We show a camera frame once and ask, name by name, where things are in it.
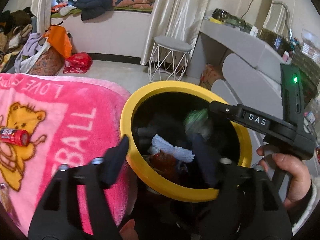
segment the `green cloth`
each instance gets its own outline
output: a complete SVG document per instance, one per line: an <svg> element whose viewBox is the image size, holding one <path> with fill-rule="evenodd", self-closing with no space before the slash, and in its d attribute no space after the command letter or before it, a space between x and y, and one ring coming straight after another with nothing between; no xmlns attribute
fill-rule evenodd
<svg viewBox="0 0 320 240"><path fill-rule="evenodd" d="M113 7L114 11L134 11L134 12L146 12L146 13L151 13L152 9L136 9L136 8L128 8L128 7ZM63 16L69 16L71 14L76 15L76 14L80 14L82 11L78 8L71 10L67 15ZM59 12L54 13L51 15L51 18L63 18Z"/></svg>
<svg viewBox="0 0 320 240"><path fill-rule="evenodd" d="M79 8L76 8L76 9L73 9L70 12L68 12L68 14L65 15L65 16L61 16L61 14L59 12L54 13L54 14L51 15L51 18L63 18L63 17L69 16L71 14L73 14L73 15L80 14L81 12L82 11Z"/></svg>

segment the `cartoon bear print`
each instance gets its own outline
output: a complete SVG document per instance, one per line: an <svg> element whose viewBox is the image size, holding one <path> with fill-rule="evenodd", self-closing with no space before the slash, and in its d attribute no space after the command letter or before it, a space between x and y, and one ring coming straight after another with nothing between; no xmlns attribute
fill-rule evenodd
<svg viewBox="0 0 320 240"><path fill-rule="evenodd" d="M5 127L26 130L30 137L38 124L45 119L45 111L34 111L34 107L22 106L19 102L9 108ZM2 128L3 116L0 116ZM36 146L44 143L47 135L41 135L36 141L29 142L27 146L18 146L0 142L0 170L8 185L16 191L20 190L21 180L25 171L24 162L30 160L36 153Z"/></svg>

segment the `cardboard box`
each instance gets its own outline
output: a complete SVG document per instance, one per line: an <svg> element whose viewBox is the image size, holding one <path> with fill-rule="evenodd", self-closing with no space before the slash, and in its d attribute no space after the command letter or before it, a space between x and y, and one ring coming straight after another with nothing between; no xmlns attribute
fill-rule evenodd
<svg viewBox="0 0 320 240"><path fill-rule="evenodd" d="M201 74L199 86L211 90L213 83L218 79L225 80L222 74L222 67L207 64Z"/></svg>

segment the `black jacket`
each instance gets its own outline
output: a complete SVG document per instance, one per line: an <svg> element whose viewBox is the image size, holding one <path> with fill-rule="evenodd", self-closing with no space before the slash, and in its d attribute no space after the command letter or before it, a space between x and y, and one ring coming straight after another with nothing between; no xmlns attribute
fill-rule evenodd
<svg viewBox="0 0 320 240"><path fill-rule="evenodd" d="M81 9L81 20L94 19L112 9L112 0L77 0L74 6Z"/></svg>

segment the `lavender cloth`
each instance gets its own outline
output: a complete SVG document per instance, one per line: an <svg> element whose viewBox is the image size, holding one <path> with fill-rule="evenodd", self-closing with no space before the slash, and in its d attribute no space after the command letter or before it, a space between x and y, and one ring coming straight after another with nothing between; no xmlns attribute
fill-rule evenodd
<svg viewBox="0 0 320 240"><path fill-rule="evenodd" d="M42 39L42 35L40 33L31 33L27 43L23 46L22 50L18 54L15 62L14 68L16 73L20 73L20 65L22 62L22 56L33 56L39 50L41 50L42 46L39 44L39 41Z"/></svg>

